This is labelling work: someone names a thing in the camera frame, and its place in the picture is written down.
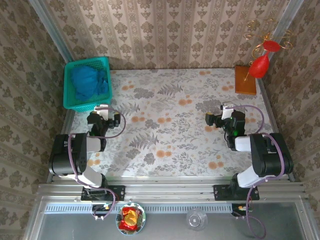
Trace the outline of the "blue t-shirt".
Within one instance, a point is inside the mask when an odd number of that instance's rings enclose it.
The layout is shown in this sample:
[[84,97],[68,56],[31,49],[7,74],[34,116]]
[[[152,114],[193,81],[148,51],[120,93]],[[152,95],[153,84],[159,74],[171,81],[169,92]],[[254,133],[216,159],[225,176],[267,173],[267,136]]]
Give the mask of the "blue t-shirt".
[[104,70],[90,66],[77,66],[70,71],[70,79],[75,88],[75,98],[87,101],[93,96],[109,92],[108,80]]

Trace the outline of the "brown wooden block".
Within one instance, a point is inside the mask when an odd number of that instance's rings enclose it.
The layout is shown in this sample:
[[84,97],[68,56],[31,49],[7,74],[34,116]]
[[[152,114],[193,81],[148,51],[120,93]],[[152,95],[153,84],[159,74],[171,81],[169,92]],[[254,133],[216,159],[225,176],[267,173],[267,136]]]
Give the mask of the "brown wooden block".
[[235,93],[255,96],[257,94],[256,79],[249,74],[249,67],[236,65],[234,71]]

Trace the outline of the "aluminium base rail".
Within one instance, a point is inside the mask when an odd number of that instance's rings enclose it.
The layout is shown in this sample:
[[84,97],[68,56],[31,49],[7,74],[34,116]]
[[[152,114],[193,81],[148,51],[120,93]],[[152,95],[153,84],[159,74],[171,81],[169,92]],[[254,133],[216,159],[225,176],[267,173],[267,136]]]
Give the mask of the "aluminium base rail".
[[[125,202],[137,203],[212,203],[214,185],[229,184],[229,176],[120,176],[108,177],[109,185],[125,186]],[[82,186],[68,178],[53,177],[40,184],[38,195],[51,202],[79,202]],[[301,182],[288,177],[258,186],[262,203],[307,200]]]

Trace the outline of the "floral tablecloth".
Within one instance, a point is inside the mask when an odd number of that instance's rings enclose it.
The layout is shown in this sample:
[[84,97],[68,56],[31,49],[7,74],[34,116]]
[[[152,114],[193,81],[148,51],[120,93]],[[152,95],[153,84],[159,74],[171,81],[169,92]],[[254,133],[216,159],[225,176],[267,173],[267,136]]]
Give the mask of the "floral tablecloth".
[[205,121],[232,102],[245,113],[245,132],[271,133],[260,90],[235,93],[235,72],[222,69],[118,70],[111,73],[111,107],[123,117],[107,132],[105,151],[88,164],[114,177],[226,177],[251,165],[248,152],[228,148],[221,128]]

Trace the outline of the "teal plastic basket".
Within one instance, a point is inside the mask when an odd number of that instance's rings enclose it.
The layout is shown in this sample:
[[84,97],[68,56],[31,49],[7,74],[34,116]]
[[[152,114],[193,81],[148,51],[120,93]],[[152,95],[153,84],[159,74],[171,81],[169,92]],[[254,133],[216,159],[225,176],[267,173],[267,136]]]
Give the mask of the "teal plastic basket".
[[[94,95],[89,100],[76,99],[76,90],[71,81],[71,70],[79,66],[89,66],[96,70],[103,70],[108,82],[108,93]],[[95,106],[109,104],[113,97],[112,80],[110,76],[109,60],[107,57],[93,57],[69,62],[64,67],[63,106],[76,112],[92,111]]]

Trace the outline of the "red goblet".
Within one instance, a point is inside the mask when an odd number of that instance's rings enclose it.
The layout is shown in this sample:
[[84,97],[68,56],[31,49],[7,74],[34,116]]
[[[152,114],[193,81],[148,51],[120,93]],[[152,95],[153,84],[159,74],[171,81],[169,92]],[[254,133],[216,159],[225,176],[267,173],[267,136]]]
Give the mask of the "red goblet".
[[265,54],[256,58],[248,70],[248,74],[256,79],[262,78],[267,73],[270,65],[269,54],[281,49],[280,44],[273,40],[264,41],[262,46]]

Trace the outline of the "grey metal shelf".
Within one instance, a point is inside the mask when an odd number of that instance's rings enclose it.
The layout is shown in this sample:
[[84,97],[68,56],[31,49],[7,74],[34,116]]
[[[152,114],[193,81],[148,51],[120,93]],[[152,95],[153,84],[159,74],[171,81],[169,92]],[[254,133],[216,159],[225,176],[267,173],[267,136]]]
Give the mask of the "grey metal shelf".
[[[42,198],[35,206],[23,240],[320,240],[313,210],[308,200],[295,202],[252,203],[250,220],[232,213],[206,213],[207,226],[201,231],[189,229],[187,213],[146,213],[142,230],[127,236],[117,229],[116,214],[96,220],[91,213],[45,214],[47,204],[89,204],[51,202]],[[140,204],[231,204],[227,201],[207,203]]]

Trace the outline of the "aluminium corner post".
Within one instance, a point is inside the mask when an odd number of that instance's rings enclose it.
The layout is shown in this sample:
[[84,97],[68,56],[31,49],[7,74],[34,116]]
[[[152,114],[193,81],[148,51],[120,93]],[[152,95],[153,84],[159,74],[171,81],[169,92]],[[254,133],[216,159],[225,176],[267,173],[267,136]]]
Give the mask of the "aluminium corner post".
[[303,1],[304,0],[289,0],[282,17],[280,18],[273,32],[273,39],[275,41],[279,41],[285,36],[286,31],[289,29],[294,17],[301,8]]
[[66,63],[74,59],[43,0],[28,0]]

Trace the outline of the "red yellow snack packet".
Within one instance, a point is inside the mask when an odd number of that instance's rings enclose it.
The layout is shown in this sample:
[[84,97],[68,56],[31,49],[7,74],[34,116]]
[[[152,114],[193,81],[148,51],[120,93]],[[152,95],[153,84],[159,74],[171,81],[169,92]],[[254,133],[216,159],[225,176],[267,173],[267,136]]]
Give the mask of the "red yellow snack packet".
[[126,231],[137,230],[139,216],[140,216],[140,213],[137,208],[123,207],[122,208],[122,219],[119,223],[118,228],[120,230],[126,230]]

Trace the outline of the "clear glass cup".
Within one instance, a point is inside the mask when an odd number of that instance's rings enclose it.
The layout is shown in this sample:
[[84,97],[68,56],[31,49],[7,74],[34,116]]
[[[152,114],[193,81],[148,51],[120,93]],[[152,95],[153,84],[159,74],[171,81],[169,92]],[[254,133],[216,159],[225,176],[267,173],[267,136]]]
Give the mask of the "clear glass cup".
[[208,224],[207,214],[200,208],[192,208],[186,215],[186,225],[194,231],[202,231]]

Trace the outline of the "patterned glass plate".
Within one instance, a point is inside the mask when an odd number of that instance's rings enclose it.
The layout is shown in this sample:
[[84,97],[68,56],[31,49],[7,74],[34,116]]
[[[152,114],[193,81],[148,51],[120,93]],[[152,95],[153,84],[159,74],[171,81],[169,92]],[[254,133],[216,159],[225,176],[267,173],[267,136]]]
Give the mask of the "patterned glass plate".
[[[124,207],[132,207],[132,208],[136,208],[139,210],[139,217],[138,217],[138,222],[137,222],[137,230],[134,230],[134,231],[129,231],[129,230],[123,230],[123,229],[119,229],[119,224],[120,224],[120,221],[122,220],[122,208]],[[120,210],[118,211],[117,215],[116,215],[116,227],[117,229],[119,230],[120,233],[122,233],[123,235],[126,235],[126,236],[131,236],[131,235],[135,235],[137,233],[139,233],[145,223],[146,223],[146,212],[145,210],[143,209],[143,207],[141,205],[139,205],[138,203],[134,203],[134,202],[129,202],[125,205],[123,205]]]

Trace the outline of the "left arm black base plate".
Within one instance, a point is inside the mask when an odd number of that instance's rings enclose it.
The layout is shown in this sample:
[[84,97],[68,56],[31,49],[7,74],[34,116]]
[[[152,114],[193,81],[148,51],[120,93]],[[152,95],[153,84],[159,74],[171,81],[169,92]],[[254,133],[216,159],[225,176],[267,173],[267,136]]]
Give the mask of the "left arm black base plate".
[[[109,189],[114,192],[115,201],[124,201],[125,199],[125,186],[124,185],[109,185]],[[106,190],[82,188],[81,201],[113,201],[113,195]]]

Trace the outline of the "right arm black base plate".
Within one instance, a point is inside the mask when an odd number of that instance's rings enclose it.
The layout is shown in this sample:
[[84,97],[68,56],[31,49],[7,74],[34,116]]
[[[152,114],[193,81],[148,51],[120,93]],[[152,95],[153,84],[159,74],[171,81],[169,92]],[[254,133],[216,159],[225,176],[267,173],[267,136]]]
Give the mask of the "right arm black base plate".
[[250,188],[231,186],[230,184],[216,184],[213,186],[215,201],[245,201]]

